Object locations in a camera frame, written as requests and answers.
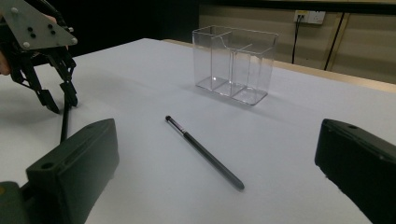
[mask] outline electrical outlet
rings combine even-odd
[[[300,22],[308,22],[309,11],[296,10],[294,13],[294,21],[299,20]]]
[[[309,11],[307,22],[311,24],[322,24],[324,20],[324,11]]]

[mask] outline pen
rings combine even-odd
[[[212,165],[214,165],[235,187],[244,189],[245,186],[241,180],[238,179],[230,170],[227,169],[218,159],[216,159],[206,148],[204,148],[191,134],[184,130],[174,119],[170,116],[165,117],[166,121],[177,128],[184,136],[184,138],[191,143]]]

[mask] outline transparent acrylic box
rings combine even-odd
[[[192,31],[195,85],[257,104],[268,92],[277,37],[223,26]]]

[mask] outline dark background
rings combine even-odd
[[[50,14],[37,0],[27,3]],[[198,28],[199,5],[195,0],[92,1],[48,0],[73,27],[78,44],[72,56],[107,49],[141,38],[191,42]]]

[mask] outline white tabletop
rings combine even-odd
[[[120,165],[87,224],[370,223],[315,165],[323,119],[354,124],[396,144],[396,94],[274,67],[257,105],[193,83],[192,49],[141,39],[75,58],[78,107],[69,135],[116,121]],[[61,79],[36,69],[59,107]],[[62,116],[0,77],[0,181],[59,145]],[[245,184],[238,191],[166,121],[172,116]]]

